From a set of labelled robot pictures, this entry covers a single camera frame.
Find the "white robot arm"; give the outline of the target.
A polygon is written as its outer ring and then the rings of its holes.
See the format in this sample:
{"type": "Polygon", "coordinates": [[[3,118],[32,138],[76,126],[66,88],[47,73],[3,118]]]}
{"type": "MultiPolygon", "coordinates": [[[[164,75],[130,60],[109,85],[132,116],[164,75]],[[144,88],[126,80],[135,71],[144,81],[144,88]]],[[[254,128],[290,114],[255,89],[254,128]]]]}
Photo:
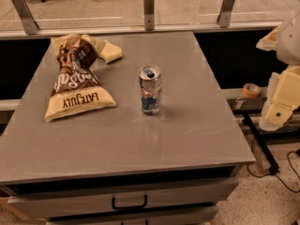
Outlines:
{"type": "Polygon", "coordinates": [[[256,47],[275,51],[277,59],[287,65],[280,74],[272,73],[259,121],[261,129],[276,131],[300,106],[300,5],[280,26],[261,38],[256,47]]]}

